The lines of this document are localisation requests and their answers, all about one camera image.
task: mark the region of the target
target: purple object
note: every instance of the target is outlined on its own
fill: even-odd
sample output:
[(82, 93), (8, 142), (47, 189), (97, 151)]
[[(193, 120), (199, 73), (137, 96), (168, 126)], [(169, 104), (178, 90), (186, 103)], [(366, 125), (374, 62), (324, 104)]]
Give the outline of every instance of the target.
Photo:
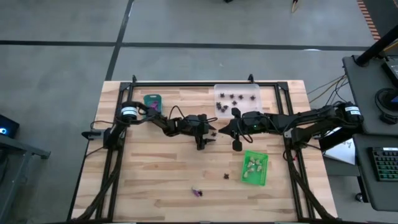
[(153, 108), (153, 109), (155, 109), (156, 111), (158, 111), (157, 110), (157, 105), (159, 104), (159, 102), (158, 101), (154, 101), (152, 104), (150, 104), (150, 108)]
[(193, 187), (192, 189), (192, 193), (196, 196), (196, 197), (201, 197), (203, 195), (201, 190), (195, 190)]

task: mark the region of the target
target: white paper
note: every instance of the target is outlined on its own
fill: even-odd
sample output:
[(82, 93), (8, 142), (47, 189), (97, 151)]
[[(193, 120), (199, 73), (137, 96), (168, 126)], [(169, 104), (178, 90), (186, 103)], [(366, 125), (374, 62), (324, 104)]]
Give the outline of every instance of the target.
[[(329, 134), (339, 130), (340, 128), (336, 128), (331, 131)], [(353, 139), (349, 139), (337, 146), (327, 150), (325, 152), (325, 156), (336, 159), (341, 162), (346, 162), (352, 165), (355, 165), (355, 145)]]

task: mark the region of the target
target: blue light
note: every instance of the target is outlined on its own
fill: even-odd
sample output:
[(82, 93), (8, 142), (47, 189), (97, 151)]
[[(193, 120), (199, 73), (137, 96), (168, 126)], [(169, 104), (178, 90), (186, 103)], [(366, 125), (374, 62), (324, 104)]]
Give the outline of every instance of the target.
[(7, 129), (0, 128), (0, 134), (7, 134)]

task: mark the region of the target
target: transparent tray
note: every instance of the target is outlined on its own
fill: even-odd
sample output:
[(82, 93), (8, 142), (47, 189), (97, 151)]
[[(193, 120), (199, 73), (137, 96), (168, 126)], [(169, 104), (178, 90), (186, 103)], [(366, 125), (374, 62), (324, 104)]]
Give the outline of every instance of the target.
[[(215, 114), (217, 118), (233, 118), (231, 108), (238, 108), (242, 114), (248, 111), (259, 111), (262, 113), (261, 91), (257, 84), (216, 84), (214, 86)], [(228, 106), (224, 112), (217, 107)]]

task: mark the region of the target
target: desk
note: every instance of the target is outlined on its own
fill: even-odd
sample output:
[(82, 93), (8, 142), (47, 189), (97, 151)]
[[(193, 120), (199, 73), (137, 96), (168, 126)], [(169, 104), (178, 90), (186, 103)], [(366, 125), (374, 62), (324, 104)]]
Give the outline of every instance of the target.
[[(104, 83), (95, 120), (113, 120), (119, 84)], [(289, 90), (295, 113), (310, 109), (303, 81), (289, 81)], [(179, 105), (184, 115), (206, 113), (208, 118), (215, 116), (213, 87), (135, 87), (133, 100), (142, 101), (144, 95), (155, 93), (162, 96), (164, 114), (169, 114), (173, 105)], [(277, 113), (274, 89), (261, 87), (261, 96), (263, 111)], [(177, 110), (174, 116), (180, 116)], [(228, 119), (221, 119), (212, 125), (219, 129), (228, 122)], [(107, 127), (108, 124), (102, 123), (95, 126), (98, 129)], [(253, 144), (243, 142), (244, 150), (269, 155), (265, 187), (242, 183), (244, 151), (233, 151), (233, 139), (227, 135), (218, 134), (216, 138), (216, 142), (206, 145), (205, 150), (197, 151), (193, 137), (167, 137), (152, 123), (131, 126), (127, 130), (113, 220), (296, 221), (289, 171), (282, 158), (282, 136), (258, 134), (253, 136)], [(92, 141), (87, 153), (101, 146), (101, 140)], [(72, 218), (78, 217), (98, 193), (105, 157), (106, 150), (102, 150), (86, 158)], [(303, 150), (303, 158), (311, 190), (328, 212), (336, 216), (321, 152), (307, 148)], [(229, 180), (223, 179), (224, 173), (229, 174)], [(202, 189), (203, 197), (192, 194), (193, 186)], [(302, 192), (300, 195), (305, 210)]]
[(377, 181), (368, 150), (369, 147), (397, 147), (398, 139), (388, 136), (355, 134), (353, 140), (359, 170), (366, 191), (362, 193), (367, 194), (373, 209), (377, 211), (398, 212), (398, 183)]
[(360, 67), (352, 57), (343, 58), (343, 65), (348, 77), (355, 104), (357, 104), (364, 121), (365, 134), (398, 136), (397, 125), (389, 125), (379, 119), (381, 111), (374, 103), (374, 95), (382, 88), (394, 88), (387, 74), (381, 68), (383, 59), (374, 58), (369, 65)]

